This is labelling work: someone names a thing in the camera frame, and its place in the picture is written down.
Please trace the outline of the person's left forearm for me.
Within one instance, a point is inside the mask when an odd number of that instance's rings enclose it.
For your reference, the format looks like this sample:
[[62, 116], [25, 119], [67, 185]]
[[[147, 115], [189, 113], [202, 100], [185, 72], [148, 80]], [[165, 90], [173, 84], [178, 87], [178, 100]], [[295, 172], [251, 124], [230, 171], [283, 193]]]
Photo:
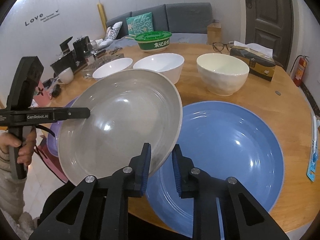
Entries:
[[23, 211], [26, 179], [13, 178], [10, 167], [9, 147], [18, 145], [18, 140], [10, 135], [1, 135], [1, 210], [15, 229], [28, 231], [33, 227], [33, 219]]

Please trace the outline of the person's left hand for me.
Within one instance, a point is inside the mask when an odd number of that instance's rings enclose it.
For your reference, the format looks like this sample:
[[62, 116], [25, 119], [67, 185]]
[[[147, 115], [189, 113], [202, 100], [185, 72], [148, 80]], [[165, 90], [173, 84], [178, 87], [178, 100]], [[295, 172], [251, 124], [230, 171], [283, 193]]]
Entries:
[[28, 134], [25, 142], [21, 142], [15, 136], [7, 131], [1, 131], [1, 169], [5, 171], [11, 171], [9, 146], [16, 148], [20, 147], [17, 163], [24, 164], [26, 167], [31, 164], [34, 148], [36, 145], [36, 129], [33, 127]]

